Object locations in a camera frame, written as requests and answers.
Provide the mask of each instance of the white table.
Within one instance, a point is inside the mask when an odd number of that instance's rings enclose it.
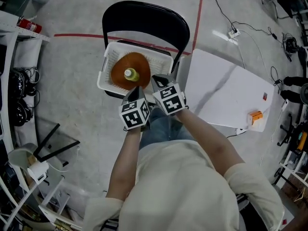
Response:
[[[185,90],[190,110],[204,121],[258,132],[264,130],[274,86],[253,73],[195,49],[191,56],[181,58],[176,80]],[[249,126],[247,115],[254,111],[261,111],[263,118]]]

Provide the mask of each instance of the white plastic basket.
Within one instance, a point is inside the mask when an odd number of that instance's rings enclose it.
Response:
[[[98,88],[124,96],[128,93],[128,90],[120,88],[112,82],[110,73],[117,61],[131,52],[138,52],[145,56],[150,65],[151,76],[156,74],[171,73],[173,66],[173,58],[171,56],[134,45],[111,42],[108,44],[104,54],[102,71],[98,74]],[[152,97],[153,87],[151,82],[143,91],[147,101],[154,103],[155,101]]]

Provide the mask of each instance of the orange object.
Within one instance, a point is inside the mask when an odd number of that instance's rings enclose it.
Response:
[[[248,114],[248,123],[253,125],[255,121],[263,118],[263,114],[261,111],[255,111]]]
[[[307,135],[308,135],[308,134],[307,134],[306,132],[303,132],[302,137],[300,138],[299,144],[298,144],[298,146],[297,146],[297,149],[298,149],[298,150],[301,151],[301,150],[304,148],[304,144],[305,144],[305,142],[306,142]]]
[[[124,73],[128,68],[136,70],[139,74],[139,80],[131,81],[125,78]],[[110,75],[113,83],[123,89],[131,90],[136,86],[141,86],[145,89],[150,83],[151,70],[148,60],[142,54],[132,52],[117,61]]]

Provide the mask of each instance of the white t-shirt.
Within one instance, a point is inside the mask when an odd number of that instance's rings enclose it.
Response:
[[[90,199],[84,231],[99,231],[119,218],[119,231],[230,231],[239,229],[236,194],[244,193],[268,230],[276,230],[284,208],[259,168],[232,166],[222,177],[194,141],[167,141],[140,151],[136,185],[123,202]]]

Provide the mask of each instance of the person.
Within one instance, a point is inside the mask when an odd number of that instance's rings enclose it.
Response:
[[[279,195],[259,168],[188,109],[150,114],[151,130],[127,132],[106,197],[89,199],[84,231],[118,218],[119,231],[239,230],[236,194],[246,194],[267,230],[282,221]]]
[[[297,93],[297,92],[294,92],[294,91],[291,91],[291,90],[282,90],[280,92],[280,95],[282,96],[283,99],[287,99],[289,100],[290,102],[293,102],[293,103],[304,103],[304,104],[308,104],[308,92],[306,91],[307,89],[307,85],[308,84],[308,78],[304,78],[304,77],[286,77],[284,78],[283,81],[281,80],[278,80],[277,82],[278,84],[279,83],[282,83],[286,86],[299,86],[301,87],[301,93]]]

